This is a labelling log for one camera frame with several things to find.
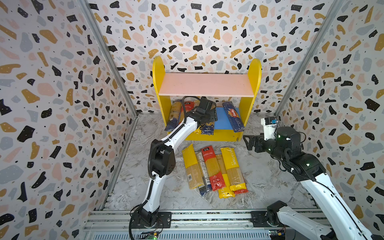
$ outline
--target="terrazzo wallpaper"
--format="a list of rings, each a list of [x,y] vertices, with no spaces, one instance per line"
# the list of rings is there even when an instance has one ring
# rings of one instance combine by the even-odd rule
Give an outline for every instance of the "terrazzo wallpaper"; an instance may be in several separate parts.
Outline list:
[[[178,73],[246,74],[253,58],[262,60],[254,112],[270,113],[332,2],[89,0],[89,5],[138,112],[160,111],[151,70],[153,58],[161,56],[166,72]]]
[[[384,235],[384,1],[345,1],[282,112],[337,190]]]
[[[0,238],[79,239],[130,113],[77,2],[0,7]]]

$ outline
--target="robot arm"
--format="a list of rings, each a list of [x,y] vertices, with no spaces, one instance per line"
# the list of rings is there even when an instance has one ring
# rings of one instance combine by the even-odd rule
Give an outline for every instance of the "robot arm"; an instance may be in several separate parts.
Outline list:
[[[267,152],[277,159],[312,195],[332,228],[318,224],[277,201],[268,207],[269,223],[289,225],[309,239],[367,240],[372,233],[353,214],[333,186],[321,162],[301,151],[300,133],[292,127],[277,127],[275,117],[262,119],[264,134],[243,136],[248,150]]]

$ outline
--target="cable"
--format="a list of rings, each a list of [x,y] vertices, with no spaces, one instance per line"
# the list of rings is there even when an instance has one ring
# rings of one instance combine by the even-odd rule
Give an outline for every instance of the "cable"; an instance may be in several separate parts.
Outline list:
[[[353,223],[356,225],[356,227],[357,227],[357,229],[360,231],[361,235],[362,235],[366,240],[368,240],[368,239],[366,238],[366,236],[363,234],[363,232],[361,231],[361,229],[359,228],[358,224],[355,222],[355,220],[353,219],[353,217],[352,217],[352,216],[350,215],[350,213],[348,212],[347,208],[343,205],[343,203],[340,201],[340,199],[337,197],[337,195],[336,195],[330,188],[328,188],[327,186],[325,186],[324,184],[322,184],[321,182],[318,182],[318,181],[316,181],[316,180],[312,180],[312,179],[307,178],[307,177],[302,176],[302,175],[299,175],[299,176],[301,176],[301,177],[303,177],[303,178],[305,178],[305,179],[314,181],[315,183],[318,183],[318,184],[322,185],[323,187],[325,187],[326,189],[328,189],[328,190],[334,195],[334,197],[339,201],[339,203],[340,203],[341,206],[344,208],[344,210],[348,213],[349,217],[351,218],[351,220],[353,221]]]
[[[303,133],[303,132],[298,132],[298,133],[302,133],[302,134],[304,134],[304,136],[305,136],[304,141],[307,140],[307,134],[305,134],[305,133]]]

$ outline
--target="marble floor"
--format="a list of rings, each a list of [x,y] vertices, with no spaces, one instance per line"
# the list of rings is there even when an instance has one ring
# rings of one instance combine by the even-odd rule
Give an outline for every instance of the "marble floor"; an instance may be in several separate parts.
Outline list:
[[[149,176],[147,161],[153,139],[166,136],[161,115],[140,115],[133,139],[122,165],[116,186],[105,210],[131,210],[140,204],[146,193]],[[245,134],[263,132],[260,116],[251,115]],[[197,151],[212,145],[217,154],[221,147],[233,147],[249,190],[234,198],[220,199],[217,192],[201,197],[197,190],[188,187],[181,150],[194,144]],[[266,153],[248,151],[241,142],[184,141],[175,153],[176,167],[168,176],[160,197],[160,209],[264,209],[277,200],[292,208],[313,208],[314,202],[306,190],[291,174],[279,170],[278,162]]]

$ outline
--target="barilla spaghetti package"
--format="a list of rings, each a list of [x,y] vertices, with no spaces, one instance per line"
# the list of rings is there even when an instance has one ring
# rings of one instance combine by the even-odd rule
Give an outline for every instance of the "barilla spaghetti package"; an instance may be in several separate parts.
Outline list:
[[[229,198],[229,197],[235,197],[235,193],[229,188],[229,179],[228,179],[228,174],[227,171],[225,170],[225,164],[223,161],[223,156],[221,154],[216,155],[217,162],[220,166],[220,171],[221,174],[223,175],[223,179],[225,182],[225,186],[222,189],[218,190],[218,197],[219,198]]]
[[[243,174],[240,171],[239,163],[237,162],[237,158],[235,155],[235,149],[231,147],[223,147],[221,148],[221,154],[223,155],[223,161],[225,164],[225,169],[228,174],[229,179],[229,188],[237,193],[243,193],[244,191],[239,190],[245,190],[247,189],[245,185],[245,181],[243,178]]]
[[[196,152],[196,157],[198,162],[200,163],[200,170],[201,170],[201,173],[203,174],[203,179],[205,184],[204,186],[199,187],[199,192],[201,196],[204,196],[205,193],[207,193],[208,191],[212,191],[212,186],[211,186],[211,182],[209,181],[208,171],[207,171],[207,167],[205,166],[203,154],[201,152]]]
[[[164,131],[171,132],[177,127],[179,123],[181,108],[181,101],[175,100],[172,104],[172,107],[170,108],[169,119]]]
[[[220,171],[220,166],[217,162],[216,155],[212,146],[201,149],[204,162],[207,167],[209,181],[211,182],[212,190],[222,189],[225,187],[223,175]]]
[[[187,171],[187,178],[189,189],[195,189],[204,185],[203,176],[200,170],[200,164],[197,162],[193,144],[189,145],[183,151],[183,158],[185,170]]]
[[[244,124],[231,101],[223,102],[223,108],[234,132],[244,132]]]
[[[186,112],[189,112],[192,110],[192,108],[195,106],[195,101],[186,101],[184,102],[185,104],[185,111]],[[183,110],[183,106],[181,106],[181,113],[180,113],[180,120],[179,120],[179,124],[184,120],[184,110]]]

